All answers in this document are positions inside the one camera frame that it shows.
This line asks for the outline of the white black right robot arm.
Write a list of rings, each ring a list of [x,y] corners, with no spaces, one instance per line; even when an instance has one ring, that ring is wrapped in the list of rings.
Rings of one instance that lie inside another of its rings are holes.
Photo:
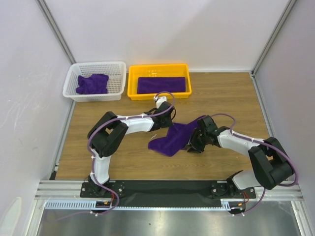
[[[229,196],[237,198],[251,187],[272,190],[297,183],[296,170],[278,139],[256,139],[237,133],[232,127],[217,127],[210,116],[198,119],[197,124],[186,145],[188,152],[202,153],[206,145],[212,145],[233,150],[251,162],[251,170],[241,170],[226,179]]]

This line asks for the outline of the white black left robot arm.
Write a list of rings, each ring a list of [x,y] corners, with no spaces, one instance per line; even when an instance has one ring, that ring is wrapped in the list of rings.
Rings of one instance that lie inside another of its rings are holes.
[[[107,112],[88,133],[88,150],[92,154],[92,170],[88,191],[98,197],[108,192],[109,166],[112,155],[127,134],[151,132],[173,125],[175,107],[163,101],[157,108],[135,116],[118,116]]]

